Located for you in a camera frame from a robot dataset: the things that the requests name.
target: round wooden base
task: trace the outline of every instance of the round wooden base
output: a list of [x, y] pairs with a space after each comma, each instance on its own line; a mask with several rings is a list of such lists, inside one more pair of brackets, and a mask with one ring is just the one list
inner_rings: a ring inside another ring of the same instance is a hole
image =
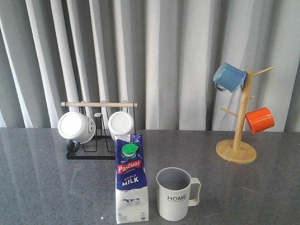
[[248, 164], [256, 159], [255, 149], [245, 142], [240, 142], [239, 149], [233, 150], [233, 140], [222, 140], [216, 145], [216, 152], [222, 158], [231, 163]]

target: pascual logo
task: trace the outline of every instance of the pascual logo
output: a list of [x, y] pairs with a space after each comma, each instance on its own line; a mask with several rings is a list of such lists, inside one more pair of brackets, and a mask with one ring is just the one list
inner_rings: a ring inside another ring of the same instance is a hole
[[119, 164], [118, 165], [118, 173], [125, 173], [127, 170], [135, 168], [135, 167], [141, 167], [142, 163], [141, 160], [136, 160], [136, 161], [132, 161], [129, 162], [125, 165]]
[[168, 201], [169, 202], [181, 202], [187, 198], [187, 194], [182, 195], [182, 196], [168, 196]]

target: black mug handle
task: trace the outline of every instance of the black mug handle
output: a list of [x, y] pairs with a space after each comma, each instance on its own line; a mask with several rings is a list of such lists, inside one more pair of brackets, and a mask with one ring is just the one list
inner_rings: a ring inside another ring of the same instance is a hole
[[74, 142], [71, 139], [67, 139], [67, 151], [77, 152], [80, 146], [80, 142]]

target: wooden mug stand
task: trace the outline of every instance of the wooden mug stand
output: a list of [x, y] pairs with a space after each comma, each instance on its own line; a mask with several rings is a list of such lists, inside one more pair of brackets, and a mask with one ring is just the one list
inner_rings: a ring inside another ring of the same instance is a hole
[[250, 144], [241, 141], [248, 102], [249, 99], [254, 98], [254, 96], [250, 95], [252, 78], [255, 75], [261, 74], [274, 68], [275, 67], [269, 67], [256, 73], [253, 71], [247, 71], [246, 79], [242, 87], [242, 95], [240, 98], [240, 109], [238, 115], [228, 109], [225, 109], [223, 107], [221, 108], [222, 110], [238, 117], [234, 139], [222, 140], [216, 145], [217, 154], [226, 161], [237, 164], [248, 164], [252, 163], [256, 159], [255, 149]]

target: orange mug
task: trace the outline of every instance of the orange mug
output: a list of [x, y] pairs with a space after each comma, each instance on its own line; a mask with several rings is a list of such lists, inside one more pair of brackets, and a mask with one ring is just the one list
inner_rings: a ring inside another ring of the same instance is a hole
[[274, 118], [267, 107], [246, 113], [246, 120], [253, 134], [275, 126]]

